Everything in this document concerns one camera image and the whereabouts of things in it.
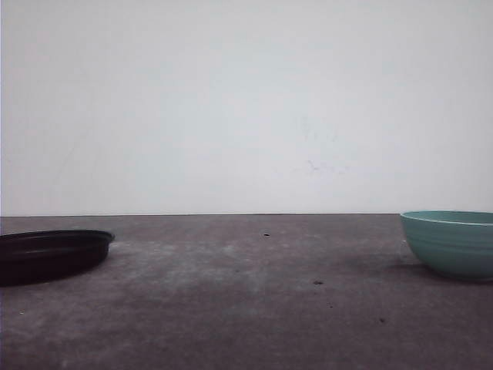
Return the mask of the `teal ceramic bowl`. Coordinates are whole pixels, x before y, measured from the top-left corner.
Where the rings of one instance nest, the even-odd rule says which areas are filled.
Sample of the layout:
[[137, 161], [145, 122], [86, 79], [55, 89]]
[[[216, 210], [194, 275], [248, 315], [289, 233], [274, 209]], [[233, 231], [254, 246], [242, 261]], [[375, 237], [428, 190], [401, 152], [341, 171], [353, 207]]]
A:
[[461, 280], [492, 280], [491, 212], [421, 210], [400, 219], [407, 245], [431, 270]]

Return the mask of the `black frying pan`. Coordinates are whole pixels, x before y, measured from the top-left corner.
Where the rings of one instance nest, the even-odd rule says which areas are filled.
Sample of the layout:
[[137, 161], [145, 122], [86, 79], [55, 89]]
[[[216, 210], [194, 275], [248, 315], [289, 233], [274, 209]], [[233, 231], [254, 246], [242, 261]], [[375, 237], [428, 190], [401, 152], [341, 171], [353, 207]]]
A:
[[114, 234], [104, 230], [41, 230], [1, 236], [1, 286], [80, 274], [109, 255]]

